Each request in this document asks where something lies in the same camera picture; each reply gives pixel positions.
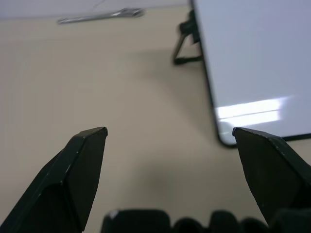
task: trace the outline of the beige floor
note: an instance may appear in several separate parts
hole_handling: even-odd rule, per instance
[[[97,126],[109,136],[87,233],[116,208],[161,208],[172,222],[205,225],[216,209],[262,219],[237,150],[215,138],[201,66],[170,63],[187,11],[0,22],[0,222],[73,134]],[[290,145],[311,162],[310,140]]]

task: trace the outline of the whiteboard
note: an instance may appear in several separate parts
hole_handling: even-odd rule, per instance
[[[0,0],[0,18],[50,17],[108,12],[125,7],[163,7],[187,0]]]
[[[194,0],[218,136],[311,133],[311,1]]]

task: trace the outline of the white surface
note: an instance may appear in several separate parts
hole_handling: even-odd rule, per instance
[[[107,126],[85,233],[115,209],[158,208],[207,225],[213,210],[263,219],[237,150],[216,140],[202,67],[174,67],[187,7],[145,17],[0,22],[0,223],[38,171],[81,130]],[[197,54],[196,46],[183,49]],[[311,162],[311,140],[291,146]]]
[[[311,2],[196,0],[221,139],[311,133]]]
[[[125,7],[163,7],[187,0],[0,0],[0,18],[46,17],[108,12]]]

